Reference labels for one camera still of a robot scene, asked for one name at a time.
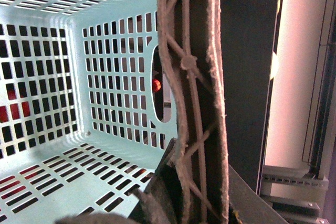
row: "white wall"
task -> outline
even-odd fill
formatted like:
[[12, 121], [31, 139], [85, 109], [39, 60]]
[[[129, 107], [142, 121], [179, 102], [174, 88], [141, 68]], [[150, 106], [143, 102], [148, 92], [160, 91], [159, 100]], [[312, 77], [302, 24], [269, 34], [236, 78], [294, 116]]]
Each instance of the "white wall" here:
[[308, 168], [301, 161], [301, 154], [325, 3], [326, 0], [283, 0], [279, 70], [271, 98], [266, 165]]

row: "light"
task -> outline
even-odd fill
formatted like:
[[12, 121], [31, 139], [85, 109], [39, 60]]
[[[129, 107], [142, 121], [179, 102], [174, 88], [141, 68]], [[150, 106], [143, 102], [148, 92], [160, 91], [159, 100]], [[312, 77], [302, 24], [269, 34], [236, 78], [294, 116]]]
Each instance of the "light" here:
[[270, 79], [273, 79], [275, 77], [275, 75], [278, 72], [278, 69], [279, 69], [279, 57], [276, 55], [275, 52], [273, 52]]

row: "basket bottom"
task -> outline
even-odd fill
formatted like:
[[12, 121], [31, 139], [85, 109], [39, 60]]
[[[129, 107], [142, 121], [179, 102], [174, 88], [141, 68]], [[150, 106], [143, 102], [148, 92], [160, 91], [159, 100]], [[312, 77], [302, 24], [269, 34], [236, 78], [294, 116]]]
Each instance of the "basket bottom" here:
[[161, 153], [104, 134], [65, 137], [0, 162], [0, 223], [53, 223], [67, 215], [128, 216]]

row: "plastic basket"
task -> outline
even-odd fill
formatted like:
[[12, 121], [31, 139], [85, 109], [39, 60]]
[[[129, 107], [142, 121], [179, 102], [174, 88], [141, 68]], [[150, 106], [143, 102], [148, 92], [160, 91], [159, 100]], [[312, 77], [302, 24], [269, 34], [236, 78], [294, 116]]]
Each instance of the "plastic basket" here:
[[0, 0], [1, 224], [129, 215], [177, 136], [157, 43], [156, 0]]

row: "light blue plastic basket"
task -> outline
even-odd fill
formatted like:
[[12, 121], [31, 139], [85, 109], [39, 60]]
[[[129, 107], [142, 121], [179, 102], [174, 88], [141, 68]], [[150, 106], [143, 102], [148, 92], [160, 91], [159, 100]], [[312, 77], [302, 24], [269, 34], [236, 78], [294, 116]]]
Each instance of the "light blue plastic basket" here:
[[0, 24], [0, 223], [128, 216], [177, 136], [156, 0], [0, 0]]

